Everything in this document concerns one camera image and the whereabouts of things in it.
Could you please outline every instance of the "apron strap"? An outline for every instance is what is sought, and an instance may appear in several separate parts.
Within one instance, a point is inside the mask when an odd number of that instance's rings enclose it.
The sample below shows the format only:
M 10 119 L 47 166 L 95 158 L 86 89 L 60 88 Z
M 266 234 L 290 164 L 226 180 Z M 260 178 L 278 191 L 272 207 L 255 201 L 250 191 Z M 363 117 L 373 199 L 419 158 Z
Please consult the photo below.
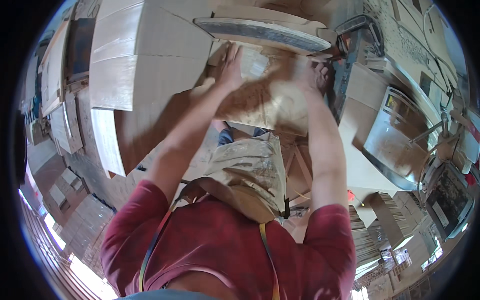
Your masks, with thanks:
M 270 263 L 272 264 L 273 268 L 273 294 L 272 300 L 280 300 L 280 287 L 278 284 L 278 276 L 276 274 L 275 265 L 273 264 L 272 255 L 270 253 L 270 248 L 267 244 L 267 233 L 265 231 L 265 223 L 261 223 L 260 225 L 260 235 L 262 236 L 262 241 L 264 242 L 265 250 L 267 251 L 268 258 L 270 259 Z
M 163 217 L 162 221 L 160 222 L 160 225 L 158 225 L 158 228 L 156 229 L 155 234 L 153 235 L 153 239 L 150 242 L 150 245 L 148 246 L 147 253 L 145 254 L 144 261 L 142 262 L 142 266 L 140 267 L 140 274 L 138 276 L 138 290 L 140 292 L 144 291 L 144 275 L 145 275 L 145 269 L 147 267 L 148 260 L 150 259 L 150 256 L 152 256 L 153 249 L 155 248 L 157 242 L 158 242 L 158 237 L 163 231 L 163 228 L 165 227 L 165 224 L 167 223 L 168 219 L 170 218 L 172 212 L 175 210 L 175 206 L 177 205 L 177 202 L 180 198 L 175 200 L 173 205 L 168 209 L 167 213 Z M 267 235 L 265 231 L 265 223 L 259 224 L 260 226 L 260 236 L 262 237 L 262 241 L 264 243 L 265 250 L 267 251 L 268 258 L 270 259 L 270 263 L 272 264 L 273 268 L 273 274 L 274 274 L 274 282 L 273 282 L 273 295 L 272 295 L 272 300 L 280 300 L 280 288 L 278 284 L 278 276 L 276 274 L 275 266 L 273 264 L 272 260 L 272 255 L 270 253 L 270 248 L 268 247 L 267 244 Z

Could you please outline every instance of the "person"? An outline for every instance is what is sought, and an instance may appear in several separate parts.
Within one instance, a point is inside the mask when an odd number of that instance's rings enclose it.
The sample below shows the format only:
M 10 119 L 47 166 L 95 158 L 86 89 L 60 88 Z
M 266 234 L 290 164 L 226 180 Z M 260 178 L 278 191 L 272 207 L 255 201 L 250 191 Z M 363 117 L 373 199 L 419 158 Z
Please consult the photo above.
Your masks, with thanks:
M 271 132 L 233 141 L 228 127 L 214 121 L 220 145 L 209 170 L 180 194 L 192 204 L 172 212 L 180 180 L 217 108 L 243 83 L 241 56 L 241 47 L 229 45 L 216 82 L 164 139 L 146 179 L 112 219 L 100 260 L 120 297 L 348 298 L 356 255 L 346 160 L 321 92 L 328 71 L 323 63 L 310 61 L 296 82 L 308 107 L 313 178 L 313 212 L 302 244 L 275 221 L 285 213 L 285 170 Z

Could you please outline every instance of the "red t-shirt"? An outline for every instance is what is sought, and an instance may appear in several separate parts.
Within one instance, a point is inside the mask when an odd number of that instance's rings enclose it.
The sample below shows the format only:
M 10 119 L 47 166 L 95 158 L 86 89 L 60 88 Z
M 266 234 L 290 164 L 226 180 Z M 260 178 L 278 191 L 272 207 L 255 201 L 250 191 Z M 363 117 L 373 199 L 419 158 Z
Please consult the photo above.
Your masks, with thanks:
M 139 292 L 140 266 L 167 210 L 163 192 L 143 180 L 112 219 L 100 260 L 119 296 Z M 356 257 L 344 207 L 314 211 L 303 244 L 276 221 L 266 224 L 266 236 L 281 299 L 348 297 Z M 274 274 L 258 224 L 212 196 L 172 213 L 145 270 L 144 289 L 160 289 L 193 270 L 217 276 L 239 299 L 272 298 Z

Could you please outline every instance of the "hand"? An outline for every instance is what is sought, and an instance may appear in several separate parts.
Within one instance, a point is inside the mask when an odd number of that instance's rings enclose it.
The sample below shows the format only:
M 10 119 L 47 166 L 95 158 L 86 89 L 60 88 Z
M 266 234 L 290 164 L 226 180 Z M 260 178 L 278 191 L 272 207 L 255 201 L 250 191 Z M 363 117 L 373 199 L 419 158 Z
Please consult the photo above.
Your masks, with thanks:
M 320 93 L 320 96 L 323 96 L 329 78 L 328 68 L 325 62 L 313 66 L 314 62 L 309 60 L 296 84 L 303 93 Z
M 243 79 L 240 75 L 240 61 L 243 47 L 228 42 L 222 61 L 217 66 L 215 83 L 233 92 L 240 88 Z

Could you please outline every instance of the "blue jeans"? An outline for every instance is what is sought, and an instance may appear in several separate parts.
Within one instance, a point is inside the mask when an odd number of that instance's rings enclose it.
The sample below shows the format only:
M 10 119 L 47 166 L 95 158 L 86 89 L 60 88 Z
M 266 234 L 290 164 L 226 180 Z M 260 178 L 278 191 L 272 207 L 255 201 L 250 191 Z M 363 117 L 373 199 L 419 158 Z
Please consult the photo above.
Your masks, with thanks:
M 255 127 L 255 130 L 253 131 L 253 137 L 260 136 L 262 134 L 267 133 L 267 129 Z M 218 135 L 218 145 L 217 147 L 220 147 L 221 145 L 226 145 L 229 143 L 233 143 L 233 133 L 231 128 L 225 128 L 220 132 Z

